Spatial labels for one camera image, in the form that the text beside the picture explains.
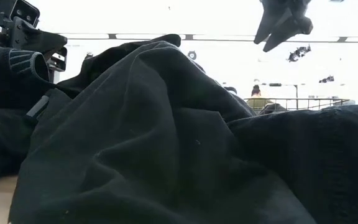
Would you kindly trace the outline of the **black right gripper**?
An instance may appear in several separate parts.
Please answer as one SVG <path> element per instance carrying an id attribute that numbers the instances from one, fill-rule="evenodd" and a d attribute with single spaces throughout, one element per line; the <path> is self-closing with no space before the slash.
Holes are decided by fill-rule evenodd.
<path id="1" fill-rule="evenodd" d="M 311 0 L 289 0 L 289 5 L 288 0 L 261 0 L 260 2 L 264 11 L 254 43 L 259 44 L 269 36 L 263 48 L 264 52 L 269 52 L 298 34 L 309 35 L 313 30 L 311 19 L 304 17 Z M 289 8 L 293 16 L 302 18 L 288 18 L 274 30 Z"/>

